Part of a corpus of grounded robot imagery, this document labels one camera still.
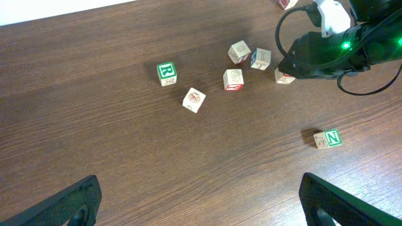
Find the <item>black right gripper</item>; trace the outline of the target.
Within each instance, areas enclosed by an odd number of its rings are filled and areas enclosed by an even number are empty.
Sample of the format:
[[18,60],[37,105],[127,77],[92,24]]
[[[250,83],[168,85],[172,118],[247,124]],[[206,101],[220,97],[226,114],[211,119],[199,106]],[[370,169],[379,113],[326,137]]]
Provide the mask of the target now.
[[401,59],[401,13],[353,26],[322,38],[309,32],[296,39],[278,70],[299,79],[354,75],[370,66]]

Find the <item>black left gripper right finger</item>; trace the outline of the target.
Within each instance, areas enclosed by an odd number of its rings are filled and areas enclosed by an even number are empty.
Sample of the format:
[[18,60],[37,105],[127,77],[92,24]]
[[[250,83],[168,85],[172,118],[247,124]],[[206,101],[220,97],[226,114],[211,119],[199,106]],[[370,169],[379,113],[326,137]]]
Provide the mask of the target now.
[[401,225],[401,220],[312,173],[304,173],[299,197],[308,226]]

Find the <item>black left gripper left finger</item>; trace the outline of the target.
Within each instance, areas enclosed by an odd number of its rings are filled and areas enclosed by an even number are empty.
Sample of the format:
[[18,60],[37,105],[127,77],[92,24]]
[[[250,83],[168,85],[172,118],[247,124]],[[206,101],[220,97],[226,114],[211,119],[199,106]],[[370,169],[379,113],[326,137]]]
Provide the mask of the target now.
[[90,175],[1,222],[2,226],[93,226],[102,199],[100,184]]

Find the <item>green N wooden block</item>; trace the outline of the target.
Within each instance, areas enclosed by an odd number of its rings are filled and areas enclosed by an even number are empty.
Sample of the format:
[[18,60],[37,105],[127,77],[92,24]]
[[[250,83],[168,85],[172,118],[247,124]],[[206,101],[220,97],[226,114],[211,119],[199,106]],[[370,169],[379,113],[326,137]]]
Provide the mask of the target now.
[[315,133],[313,138],[318,149],[331,148],[342,144],[342,138],[337,129]]

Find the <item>wooden block red E face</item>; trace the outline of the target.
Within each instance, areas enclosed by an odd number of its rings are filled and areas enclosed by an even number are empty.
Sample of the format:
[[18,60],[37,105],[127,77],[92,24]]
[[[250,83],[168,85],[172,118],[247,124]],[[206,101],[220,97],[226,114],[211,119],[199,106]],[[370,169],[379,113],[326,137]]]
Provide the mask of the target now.
[[276,83],[280,83],[280,84],[290,84],[290,83],[292,83],[292,81],[294,81],[296,79],[295,77],[292,77],[291,75],[288,75],[288,74],[285,74],[285,73],[279,71],[278,68],[274,71],[274,75],[275,75]]

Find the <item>wooden block letter I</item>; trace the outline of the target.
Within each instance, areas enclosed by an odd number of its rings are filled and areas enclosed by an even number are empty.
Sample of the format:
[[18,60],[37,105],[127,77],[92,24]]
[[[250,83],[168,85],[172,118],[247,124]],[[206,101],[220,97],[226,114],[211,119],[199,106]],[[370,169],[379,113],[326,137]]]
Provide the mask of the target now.
[[271,63],[271,51],[256,48],[251,56],[251,68],[266,70]]

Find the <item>wooden block red bottom face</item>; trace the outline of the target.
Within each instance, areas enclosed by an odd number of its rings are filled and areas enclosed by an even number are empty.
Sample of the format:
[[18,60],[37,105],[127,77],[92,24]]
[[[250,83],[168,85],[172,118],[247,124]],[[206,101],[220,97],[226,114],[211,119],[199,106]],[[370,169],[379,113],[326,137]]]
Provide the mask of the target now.
[[224,90],[241,90],[244,86],[244,79],[241,69],[227,69],[222,76]]

